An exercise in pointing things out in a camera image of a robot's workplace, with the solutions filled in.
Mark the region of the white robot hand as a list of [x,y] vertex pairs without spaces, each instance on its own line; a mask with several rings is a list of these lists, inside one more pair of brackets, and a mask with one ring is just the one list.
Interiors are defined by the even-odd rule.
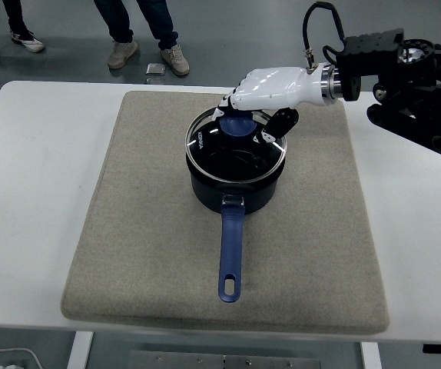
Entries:
[[311,73],[300,67],[254,69],[222,98],[212,119],[232,116],[235,111],[275,111],[276,114],[254,138],[256,143],[274,142],[296,124],[290,111],[299,104],[328,106],[336,102],[337,96],[330,90],[332,70],[321,65]]

